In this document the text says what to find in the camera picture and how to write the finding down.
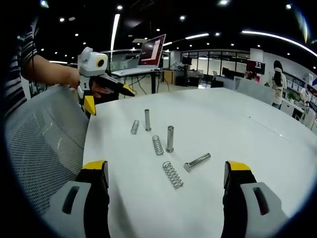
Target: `mesh chair back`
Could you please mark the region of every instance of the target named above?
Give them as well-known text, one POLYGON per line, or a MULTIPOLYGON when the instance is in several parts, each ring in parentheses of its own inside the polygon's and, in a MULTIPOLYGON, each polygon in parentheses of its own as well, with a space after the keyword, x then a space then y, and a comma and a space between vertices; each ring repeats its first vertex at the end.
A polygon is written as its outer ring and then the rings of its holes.
POLYGON ((87 117, 63 86, 28 100, 7 119, 12 166, 41 215, 50 197, 82 168, 87 127, 87 117))

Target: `black ceiling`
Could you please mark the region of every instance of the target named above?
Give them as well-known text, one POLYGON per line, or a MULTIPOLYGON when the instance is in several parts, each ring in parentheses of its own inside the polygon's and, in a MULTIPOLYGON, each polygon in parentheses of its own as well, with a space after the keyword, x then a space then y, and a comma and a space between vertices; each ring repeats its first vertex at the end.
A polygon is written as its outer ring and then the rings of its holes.
POLYGON ((245 29, 272 33, 317 52, 317 43, 311 44, 317 39, 316 12, 308 1, 230 0, 227 6, 219 6, 218 0, 48 0, 48 3, 49 9, 41 10, 36 44, 38 50, 44 48, 40 54, 49 60, 76 61, 76 56, 85 46, 95 51, 110 50, 114 15, 120 13, 115 50, 139 48, 132 43, 135 38, 150 39, 161 34, 166 34, 165 42, 177 41, 164 48, 169 50, 176 47, 180 51, 249 50, 260 44, 262 50, 289 58, 316 72, 313 67, 317 66, 317 58, 307 51, 279 39, 241 34, 245 29), (291 10, 286 9, 287 3, 292 4, 291 10), (117 5, 122 5, 123 10, 117 10, 117 5), (296 12, 306 18, 310 28, 306 43, 296 12), (184 21, 179 19, 181 15, 186 16, 184 21), (221 32, 221 35, 216 37, 215 32, 221 32), (187 36, 201 33, 210 35, 184 40, 187 36))

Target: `spring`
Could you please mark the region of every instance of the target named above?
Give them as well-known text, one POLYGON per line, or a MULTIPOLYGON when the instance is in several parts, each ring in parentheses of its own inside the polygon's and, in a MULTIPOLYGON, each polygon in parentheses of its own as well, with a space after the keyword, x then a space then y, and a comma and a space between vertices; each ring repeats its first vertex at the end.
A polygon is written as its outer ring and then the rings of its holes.
POLYGON ((163 169, 165 170, 169 180, 171 181, 175 189, 180 188, 184 185, 170 161, 165 161, 163 163, 163 169))
POLYGON ((138 128, 139 128, 139 123, 140 122, 138 120, 134 120, 132 128, 131 128, 131 134, 132 135, 135 135, 137 133, 138 128))
POLYGON ((159 136, 158 135, 152 136, 152 141, 153 141, 154 149, 157 155, 162 155, 164 153, 164 150, 163 150, 162 144, 160 143, 159 136))

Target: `white robot head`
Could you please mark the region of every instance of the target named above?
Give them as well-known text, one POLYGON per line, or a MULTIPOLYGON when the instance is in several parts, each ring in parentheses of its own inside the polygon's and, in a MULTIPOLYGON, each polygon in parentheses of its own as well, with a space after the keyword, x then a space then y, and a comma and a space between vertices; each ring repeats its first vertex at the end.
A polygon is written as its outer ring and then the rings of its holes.
POLYGON ((92 48, 86 47, 78 56, 78 68, 85 77, 98 76, 105 73, 108 65, 108 56, 93 52, 92 48))

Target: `white table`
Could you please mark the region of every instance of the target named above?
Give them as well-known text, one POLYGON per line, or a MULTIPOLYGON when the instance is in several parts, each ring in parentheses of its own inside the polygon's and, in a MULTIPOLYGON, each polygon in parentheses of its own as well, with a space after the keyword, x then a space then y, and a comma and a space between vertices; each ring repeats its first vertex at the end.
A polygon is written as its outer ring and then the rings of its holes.
POLYGON ((317 173, 317 136, 272 106, 224 88, 152 94, 97 105, 91 117, 84 164, 109 164, 109 229, 113 237, 210 238, 223 228, 224 164, 251 167, 292 216, 317 173), (145 131, 150 109, 152 131, 145 131), (135 119, 136 135, 130 134, 135 119), (152 136, 166 147, 173 125, 174 152, 157 156, 152 136), (185 162, 211 153, 189 174, 185 162), (184 187, 175 190, 162 163, 171 161, 184 187))

